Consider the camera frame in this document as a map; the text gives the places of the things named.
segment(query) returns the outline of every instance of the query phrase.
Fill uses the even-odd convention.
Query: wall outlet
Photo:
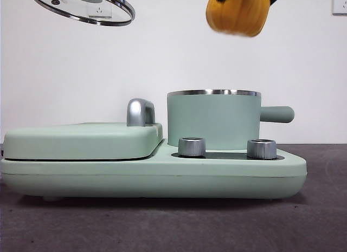
[[[347,0],[332,0],[332,14],[347,16]]]

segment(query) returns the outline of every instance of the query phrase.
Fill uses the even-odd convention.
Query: pot handle
[[[260,121],[289,123],[294,119],[294,110],[291,107],[261,107]]]
[[[129,101],[126,126],[146,126],[156,122],[154,105],[145,99],[132,99]]]

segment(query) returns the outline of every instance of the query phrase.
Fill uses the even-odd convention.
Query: pot lid
[[[115,160],[149,156],[163,138],[161,124],[84,123],[20,128],[6,133],[4,157],[14,160]]]
[[[135,18],[125,0],[35,0],[46,9],[74,20],[106,26],[124,26]]]

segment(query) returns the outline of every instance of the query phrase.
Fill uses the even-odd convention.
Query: yellow object
[[[218,32],[255,36],[261,32],[270,7],[270,0],[209,0],[206,19]]]

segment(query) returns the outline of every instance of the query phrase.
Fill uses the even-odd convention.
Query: silver knob
[[[277,144],[275,141],[267,139],[249,140],[247,156],[256,159],[274,159],[277,157]]]
[[[205,139],[198,137],[180,138],[178,141],[178,154],[180,156],[205,156]]]

